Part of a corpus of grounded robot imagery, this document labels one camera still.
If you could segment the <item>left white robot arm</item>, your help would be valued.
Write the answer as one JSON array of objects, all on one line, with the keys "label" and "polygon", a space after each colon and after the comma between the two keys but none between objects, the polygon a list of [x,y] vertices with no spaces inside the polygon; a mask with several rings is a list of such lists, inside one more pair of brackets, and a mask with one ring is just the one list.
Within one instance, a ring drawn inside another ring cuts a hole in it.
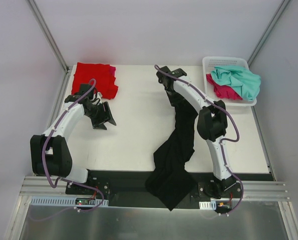
[{"label": "left white robot arm", "polygon": [[102,101],[95,87],[95,79],[80,84],[79,91],[68,95],[64,106],[41,135],[30,139],[33,173],[45,176],[54,188],[51,176],[77,183],[77,189],[85,195],[94,190],[94,182],[88,178],[89,171],[73,163],[67,141],[76,124],[88,117],[94,130],[106,130],[105,123],[116,125],[108,102]]}]

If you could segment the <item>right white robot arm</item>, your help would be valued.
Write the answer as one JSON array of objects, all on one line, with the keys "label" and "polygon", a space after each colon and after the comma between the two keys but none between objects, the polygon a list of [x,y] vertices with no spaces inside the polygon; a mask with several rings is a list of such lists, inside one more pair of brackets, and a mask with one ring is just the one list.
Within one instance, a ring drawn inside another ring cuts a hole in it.
[{"label": "right white robot arm", "polygon": [[225,145],[228,140],[225,137],[227,120],[232,119],[225,103],[208,97],[191,82],[183,69],[171,71],[167,66],[154,67],[159,83],[164,86],[172,101],[184,100],[198,113],[197,131],[207,142],[213,164],[213,181],[203,188],[204,193],[214,199],[226,197],[236,184],[236,178],[233,176]]}]

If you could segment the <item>white plastic basket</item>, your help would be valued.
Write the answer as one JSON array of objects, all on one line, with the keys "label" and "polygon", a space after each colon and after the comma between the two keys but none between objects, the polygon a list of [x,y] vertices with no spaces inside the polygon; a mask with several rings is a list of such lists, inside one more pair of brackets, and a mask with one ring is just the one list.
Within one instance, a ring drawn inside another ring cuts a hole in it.
[{"label": "white plastic basket", "polygon": [[257,103],[261,77],[238,57],[206,56],[202,60],[204,92],[227,106],[250,107]]}]

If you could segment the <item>black daisy t-shirt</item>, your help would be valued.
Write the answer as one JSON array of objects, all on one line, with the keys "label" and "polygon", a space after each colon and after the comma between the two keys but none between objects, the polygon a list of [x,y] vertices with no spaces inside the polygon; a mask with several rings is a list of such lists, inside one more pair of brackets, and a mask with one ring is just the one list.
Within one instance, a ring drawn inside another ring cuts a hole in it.
[{"label": "black daisy t-shirt", "polygon": [[172,211],[196,186],[185,170],[194,153],[197,112],[188,101],[175,105],[175,129],[153,154],[155,170],[145,181],[146,190]]}]

